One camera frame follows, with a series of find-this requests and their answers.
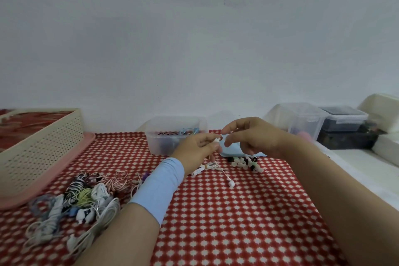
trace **light blue sleeve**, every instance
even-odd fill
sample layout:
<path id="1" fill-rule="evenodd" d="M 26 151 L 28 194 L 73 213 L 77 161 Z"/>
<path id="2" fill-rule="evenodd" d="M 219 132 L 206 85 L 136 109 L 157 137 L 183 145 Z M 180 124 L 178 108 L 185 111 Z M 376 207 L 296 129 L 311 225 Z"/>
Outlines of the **light blue sleeve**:
<path id="1" fill-rule="evenodd" d="M 173 194 L 183 179 L 182 163 L 176 158 L 167 158 L 148 176 L 129 203 L 147 209 L 161 225 Z"/>

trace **white wall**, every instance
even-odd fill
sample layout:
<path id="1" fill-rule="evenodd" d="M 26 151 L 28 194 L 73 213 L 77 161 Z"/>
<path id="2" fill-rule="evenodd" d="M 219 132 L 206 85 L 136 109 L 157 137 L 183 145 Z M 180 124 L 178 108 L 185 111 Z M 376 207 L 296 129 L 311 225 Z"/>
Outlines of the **white wall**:
<path id="1" fill-rule="evenodd" d="M 0 108 L 81 107 L 96 132 L 158 114 L 221 128 L 398 95 L 399 1 L 0 0 L 0 59 Z"/>

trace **pink tray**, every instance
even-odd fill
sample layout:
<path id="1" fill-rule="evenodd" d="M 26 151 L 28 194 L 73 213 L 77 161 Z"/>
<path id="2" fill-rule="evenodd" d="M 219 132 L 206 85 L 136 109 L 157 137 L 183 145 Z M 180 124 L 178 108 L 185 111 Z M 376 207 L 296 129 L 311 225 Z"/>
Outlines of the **pink tray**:
<path id="1" fill-rule="evenodd" d="M 27 189 L 16 196 L 9 198 L 0 198 L 0 210 L 14 208 L 25 204 L 36 197 L 69 163 L 73 161 L 81 152 L 83 152 L 96 138 L 93 133 L 84 133 L 83 140 L 57 163 L 50 167 L 37 180 L 35 180 Z"/>

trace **transparent storage container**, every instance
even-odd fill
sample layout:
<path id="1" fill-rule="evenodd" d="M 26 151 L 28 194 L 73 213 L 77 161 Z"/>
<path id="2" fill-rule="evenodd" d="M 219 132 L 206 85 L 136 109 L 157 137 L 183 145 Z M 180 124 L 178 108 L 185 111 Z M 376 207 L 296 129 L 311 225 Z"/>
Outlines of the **transparent storage container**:
<path id="1" fill-rule="evenodd" d="M 192 132 L 196 128 L 200 133 L 209 132 L 205 117 L 158 116 L 147 122 L 144 133 L 152 154 L 170 156 L 188 135 L 162 135 L 160 133 L 179 133 L 183 129 Z"/>
<path id="2" fill-rule="evenodd" d="M 328 112 L 322 130 L 326 132 L 356 132 L 369 115 L 350 106 L 319 106 Z"/>
<path id="3" fill-rule="evenodd" d="M 281 103 L 273 107 L 264 119 L 289 133 L 301 133 L 302 137 L 316 141 L 327 115 L 327 112 L 307 102 Z"/>

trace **person's right hand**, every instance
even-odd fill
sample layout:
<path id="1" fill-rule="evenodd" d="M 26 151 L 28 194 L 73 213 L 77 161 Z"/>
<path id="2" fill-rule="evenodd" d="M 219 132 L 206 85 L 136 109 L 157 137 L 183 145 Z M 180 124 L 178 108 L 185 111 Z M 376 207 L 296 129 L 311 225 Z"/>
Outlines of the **person's right hand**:
<path id="1" fill-rule="evenodd" d="M 221 134 L 230 133 L 225 139 L 225 146 L 240 142 L 243 153 L 254 155 L 258 152 L 277 159 L 284 158 L 287 144 L 297 137 L 287 133 L 259 117 L 234 120 L 227 124 Z"/>

